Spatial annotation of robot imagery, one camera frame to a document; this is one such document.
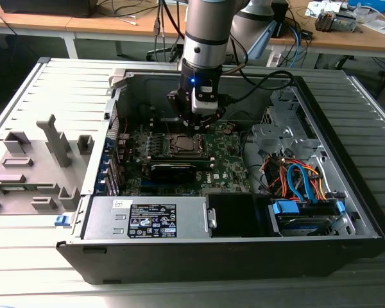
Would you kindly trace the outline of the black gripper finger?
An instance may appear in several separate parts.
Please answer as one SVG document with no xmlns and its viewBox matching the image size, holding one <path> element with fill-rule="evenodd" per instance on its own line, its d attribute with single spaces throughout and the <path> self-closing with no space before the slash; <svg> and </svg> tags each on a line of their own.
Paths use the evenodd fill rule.
<svg viewBox="0 0 385 308">
<path fill-rule="evenodd" d="M 196 122 L 196 129 L 201 130 L 206 128 L 208 125 L 221 119 L 225 113 L 225 107 L 218 107 L 217 109 L 201 108 L 196 112 L 199 117 Z"/>
<path fill-rule="evenodd" d="M 188 129 L 193 129 L 194 121 L 191 106 L 191 94 L 184 90 L 172 90 L 167 95 L 167 100 L 175 111 L 175 114 L 182 120 L 183 124 Z"/>
</svg>

